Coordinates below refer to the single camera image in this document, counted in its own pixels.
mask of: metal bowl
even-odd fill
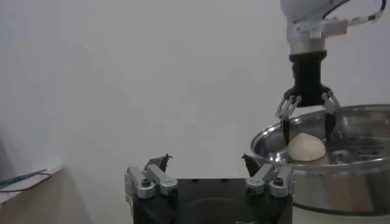
[[[304,132],[325,139],[324,112],[291,121],[291,137]],[[344,107],[327,154],[316,161],[289,158],[280,124],[252,141],[263,163],[292,166],[296,206],[331,214],[390,214],[390,105]]]

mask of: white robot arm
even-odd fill
[[[289,59],[293,63],[295,84],[284,94],[277,108],[286,144],[289,143],[289,117],[297,107],[322,105],[325,108],[325,133],[327,140],[336,124],[340,104],[333,91],[321,84],[321,61],[326,57],[325,39],[344,35],[349,26],[378,20],[386,8],[382,0],[379,11],[369,16],[353,19],[327,19],[332,11],[351,0],[280,0],[287,17]]]
[[[287,39],[292,54],[323,51],[325,38],[343,35],[348,26],[378,20],[386,7],[382,0],[380,10],[369,16],[353,19],[327,19],[326,16],[351,0],[280,0],[281,8],[287,17]]]

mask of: silver clamp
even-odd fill
[[[165,174],[158,166],[151,164],[146,166],[146,177],[159,185],[160,193],[165,196],[172,196],[177,193],[177,180]]]
[[[288,100],[283,98],[277,107],[275,116],[281,120],[287,120],[293,114],[294,110],[301,101],[301,96],[290,96]]]
[[[141,199],[152,198],[155,195],[155,184],[146,179],[137,167],[129,167],[124,174],[126,200],[129,202],[133,196]]]
[[[292,180],[293,169],[283,166],[275,180],[269,183],[269,193],[278,198],[284,198],[289,193],[294,192],[294,182]]]
[[[259,171],[252,177],[245,180],[247,194],[261,195],[264,193],[265,184],[269,175],[274,171],[271,164],[264,164]]]
[[[328,93],[322,94],[322,99],[325,101],[323,107],[325,108],[326,113],[335,115],[340,111],[341,105],[333,91],[329,91]]]

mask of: dough ball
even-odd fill
[[[300,133],[288,144],[288,155],[296,161],[314,161],[326,153],[322,141],[312,135]]]

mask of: bolt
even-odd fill
[[[256,194],[256,191],[255,191],[254,188],[248,187],[248,188],[246,189],[246,194],[247,194],[247,195],[255,195],[255,194]]]
[[[142,187],[149,187],[151,184],[152,184],[152,182],[150,180],[148,180],[148,179],[143,179],[141,181],[141,186]]]
[[[168,191],[168,196],[169,197],[176,197],[179,191],[176,188],[172,188]]]
[[[274,181],[274,184],[275,184],[276,186],[279,186],[279,187],[283,186],[284,183],[285,183],[285,182],[284,182],[283,179],[281,179],[280,177],[276,178],[275,181]]]

